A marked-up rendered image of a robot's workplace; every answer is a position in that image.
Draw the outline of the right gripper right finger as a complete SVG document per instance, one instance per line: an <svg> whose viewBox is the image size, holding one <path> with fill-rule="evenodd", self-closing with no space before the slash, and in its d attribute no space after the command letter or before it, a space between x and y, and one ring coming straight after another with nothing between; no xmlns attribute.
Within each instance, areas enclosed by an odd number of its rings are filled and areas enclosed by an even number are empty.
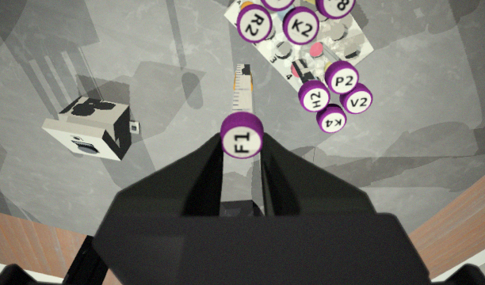
<svg viewBox="0 0 485 285"><path fill-rule="evenodd" d="M377 213L366 192L285 149L265 132L260 158L265 216L281 216L281 201L282 216Z"/></svg>

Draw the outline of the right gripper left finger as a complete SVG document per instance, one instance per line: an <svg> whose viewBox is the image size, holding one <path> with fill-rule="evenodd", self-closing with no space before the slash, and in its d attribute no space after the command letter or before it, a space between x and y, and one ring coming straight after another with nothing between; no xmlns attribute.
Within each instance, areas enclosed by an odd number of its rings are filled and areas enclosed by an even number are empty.
<svg viewBox="0 0 485 285"><path fill-rule="evenodd" d="M192 153L119 191L105 215L143 212L220 216L222 183L223 150L218 132Z"/></svg>

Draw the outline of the white done button panel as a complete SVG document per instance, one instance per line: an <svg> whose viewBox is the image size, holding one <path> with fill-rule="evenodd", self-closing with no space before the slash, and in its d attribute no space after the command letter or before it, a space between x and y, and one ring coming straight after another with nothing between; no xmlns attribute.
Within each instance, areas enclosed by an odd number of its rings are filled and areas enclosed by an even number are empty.
<svg viewBox="0 0 485 285"><path fill-rule="evenodd" d="M42 128L74 153L121 161L139 134L130 120L129 105L78 97ZM82 124L82 125L81 125Z"/></svg>

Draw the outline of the yellow tube with purple cap labelled p8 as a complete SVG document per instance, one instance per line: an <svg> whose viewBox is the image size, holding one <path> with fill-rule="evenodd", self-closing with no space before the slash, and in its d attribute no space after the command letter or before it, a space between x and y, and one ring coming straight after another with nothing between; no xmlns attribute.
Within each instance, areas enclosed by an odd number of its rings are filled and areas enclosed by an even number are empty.
<svg viewBox="0 0 485 285"><path fill-rule="evenodd" d="M304 0L316 6L324 17L337 20L348 15L353 9L356 0Z"/></svg>

